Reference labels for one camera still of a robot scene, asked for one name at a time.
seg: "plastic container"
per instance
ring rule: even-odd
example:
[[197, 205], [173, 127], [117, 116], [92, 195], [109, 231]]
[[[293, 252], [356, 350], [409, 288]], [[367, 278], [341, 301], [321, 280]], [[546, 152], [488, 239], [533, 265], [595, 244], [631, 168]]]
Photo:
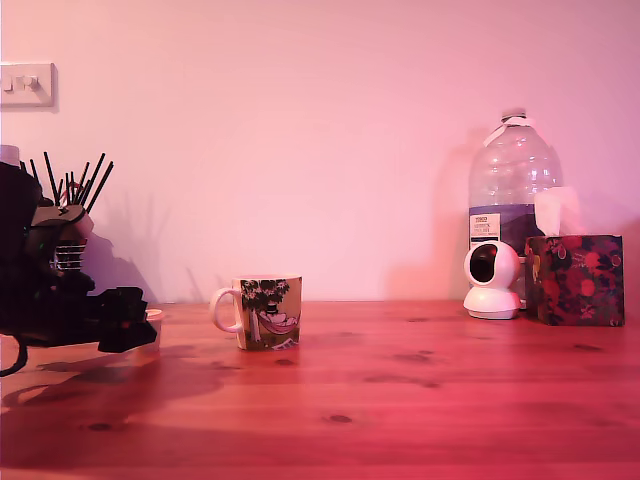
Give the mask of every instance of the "plastic container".
[[0, 145], [0, 162], [20, 166], [20, 149], [14, 145]]
[[506, 111], [502, 125], [484, 142], [469, 177], [469, 247], [496, 240], [521, 258], [521, 274], [512, 288], [526, 308], [524, 261], [527, 237], [542, 235], [536, 227], [534, 196], [562, 186], [555, 151], [538, 135], [523, 108]]

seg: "wooden table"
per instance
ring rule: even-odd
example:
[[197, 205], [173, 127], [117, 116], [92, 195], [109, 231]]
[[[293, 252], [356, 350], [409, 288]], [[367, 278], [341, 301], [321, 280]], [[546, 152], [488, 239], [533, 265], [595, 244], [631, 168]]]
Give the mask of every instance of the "wooden table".
[[306, 303], [298, 348], [247, 353], [205, 305], [161, 308], [159, 357], [33, 349], [2, 380], [2, 480], [640, 478], [637, 317]]

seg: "wall switch plate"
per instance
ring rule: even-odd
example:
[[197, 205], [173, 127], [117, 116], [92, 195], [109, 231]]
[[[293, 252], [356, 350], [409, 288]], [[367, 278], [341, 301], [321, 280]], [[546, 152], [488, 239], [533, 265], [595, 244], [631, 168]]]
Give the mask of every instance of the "wall switch plate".
[[3, 63], [0, 84], [3, 107], [53, 106], [53, 63]]

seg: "wall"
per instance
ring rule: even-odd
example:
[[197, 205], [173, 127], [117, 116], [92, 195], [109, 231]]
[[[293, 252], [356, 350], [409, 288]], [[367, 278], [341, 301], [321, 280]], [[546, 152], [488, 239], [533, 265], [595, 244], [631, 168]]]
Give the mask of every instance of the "wall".
[[207, 301], [293, 270], [306, 299], [462, 298], [469, 162], [524, 105], [592, 231], [628, 235], [633, 293], [639, 22], [633, 0], [3, 0], [2, 60], [54, 62], [58, 101], [3, 111], [2, 142], [115, 162], [101, 288]]

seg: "security camera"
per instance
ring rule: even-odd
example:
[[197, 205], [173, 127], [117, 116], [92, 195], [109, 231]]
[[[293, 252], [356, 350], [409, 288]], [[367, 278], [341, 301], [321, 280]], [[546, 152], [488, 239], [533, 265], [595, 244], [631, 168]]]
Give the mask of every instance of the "security camera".
[[494, 320], [516, 315], [520, 297], [510, 287], [518, 277], [520, 259], [513, 248], [493, 240], [479, 243], [467, 253], [464, 270], [473, 284], [464, 299], [469, 315]]

